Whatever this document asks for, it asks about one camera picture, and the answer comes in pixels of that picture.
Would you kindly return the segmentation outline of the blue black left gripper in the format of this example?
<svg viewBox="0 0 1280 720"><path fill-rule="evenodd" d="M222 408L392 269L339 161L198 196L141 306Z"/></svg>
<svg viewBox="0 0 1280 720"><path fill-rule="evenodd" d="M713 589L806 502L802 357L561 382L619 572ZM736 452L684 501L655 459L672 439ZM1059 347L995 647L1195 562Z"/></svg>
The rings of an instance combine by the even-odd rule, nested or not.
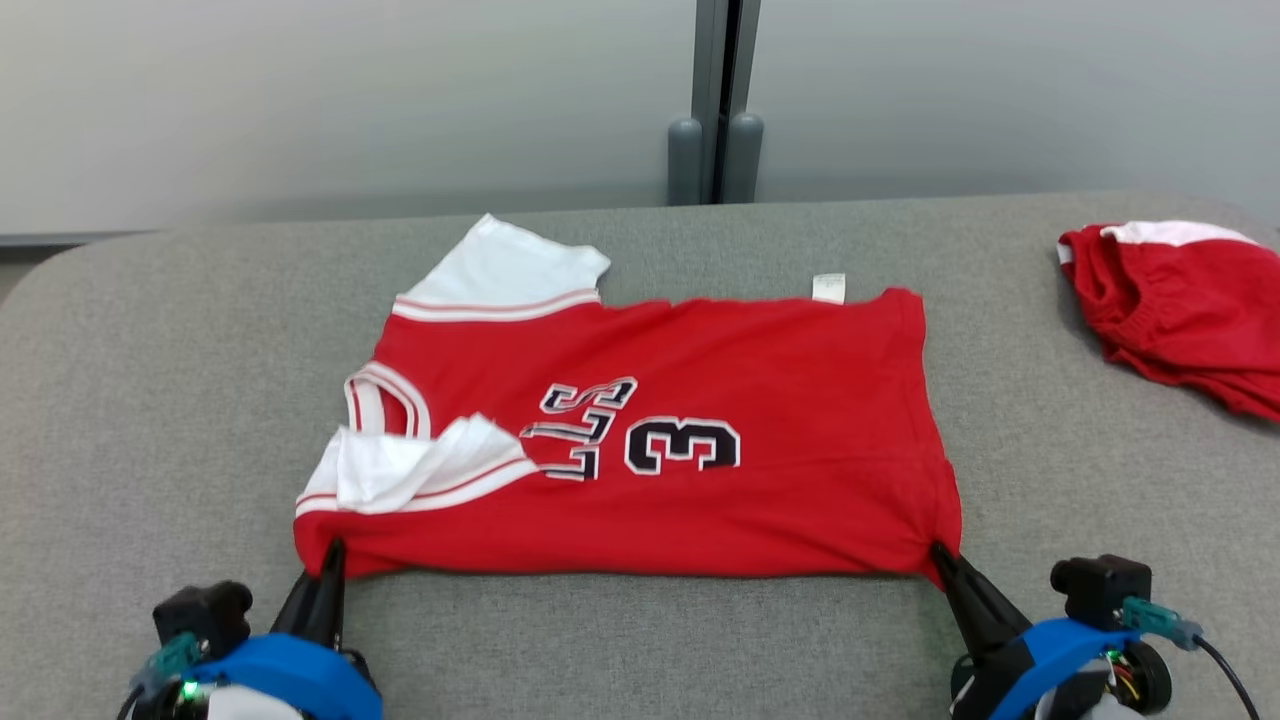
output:
<svg viewBox="0 0 1280 720"><path fill-rule="evenodd" d="M346 543L332 542L321 571L298 577L273 633L220 659L192 632L165 641L131 680L131 717L381 719L365 657L342 651L344 612Z"/></svg>

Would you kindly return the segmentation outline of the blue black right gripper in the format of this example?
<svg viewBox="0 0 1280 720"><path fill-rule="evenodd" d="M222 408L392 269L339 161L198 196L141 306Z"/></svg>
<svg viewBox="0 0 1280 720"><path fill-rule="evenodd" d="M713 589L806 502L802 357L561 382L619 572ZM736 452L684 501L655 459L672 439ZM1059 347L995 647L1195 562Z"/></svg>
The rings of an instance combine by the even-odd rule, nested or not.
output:
<svg viewBox="0 0 1280 720"><path fill-rule="evenodd" d="M947 546L932 544L931 561L968 651L954 666L952 719L1083 719L1097 703L1144 717L1170 705L1169 666L1139 632L1032 624Z"/></svg>

